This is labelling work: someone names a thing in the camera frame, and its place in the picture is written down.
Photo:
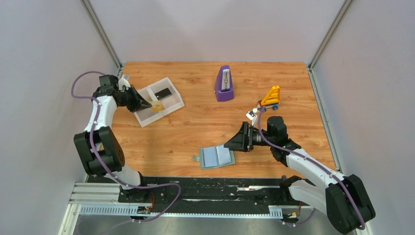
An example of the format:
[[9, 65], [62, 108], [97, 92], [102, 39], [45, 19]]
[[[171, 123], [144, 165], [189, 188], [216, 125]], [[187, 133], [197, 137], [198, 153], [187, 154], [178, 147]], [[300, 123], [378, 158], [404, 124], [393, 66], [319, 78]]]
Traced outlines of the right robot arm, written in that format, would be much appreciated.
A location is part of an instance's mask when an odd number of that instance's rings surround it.
[[224, 146], [240, 152], [250, 152], [254, 146], [270, 147], [276, 161], [305, 177], [288, 178], [286, 187], [279, 191], [281, 201], [288, 205], [301, 201], [312, 206], [324, 213], [331, 225], [344, 235], [365, 229], [366, 222], [376, 217], [363, 181], [355, 174], [345, 176], [334, 171], [311, 157], [289, 138], [280, 116], [269, 117], [265, 130], [243, 122]]

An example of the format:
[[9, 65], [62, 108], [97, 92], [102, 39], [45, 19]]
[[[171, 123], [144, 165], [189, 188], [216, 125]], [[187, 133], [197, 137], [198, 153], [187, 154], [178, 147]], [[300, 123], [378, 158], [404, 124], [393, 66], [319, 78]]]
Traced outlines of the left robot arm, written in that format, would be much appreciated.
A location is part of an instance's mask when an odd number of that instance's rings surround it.
[[145, 202], [150, 196], [150, 189], [141, 183], [141, 174], [126, 164], [112, 124], [119, 107], [135, 113], [152, 105], [129, 83], [127, 76], [99, 75], [99, 87], [93, 95], [85, 97], [92, 102], [90, 120], [84, 131], [73, 138], [77, 153], [87, 175], [107, 177], [123, 190], [131, 190], [131, 196], [136, 201]]

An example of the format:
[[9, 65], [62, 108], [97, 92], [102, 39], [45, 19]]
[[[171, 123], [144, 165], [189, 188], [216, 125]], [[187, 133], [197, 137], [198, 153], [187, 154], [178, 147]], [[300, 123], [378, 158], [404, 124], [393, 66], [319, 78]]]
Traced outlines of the green card holder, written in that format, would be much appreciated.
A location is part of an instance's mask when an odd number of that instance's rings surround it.
[[205, 147], [199, 149], [199, 155], [193, 159], [200, 163], [201, 169], [219, 168], [235, 164], [234, 152], [224, 145]]

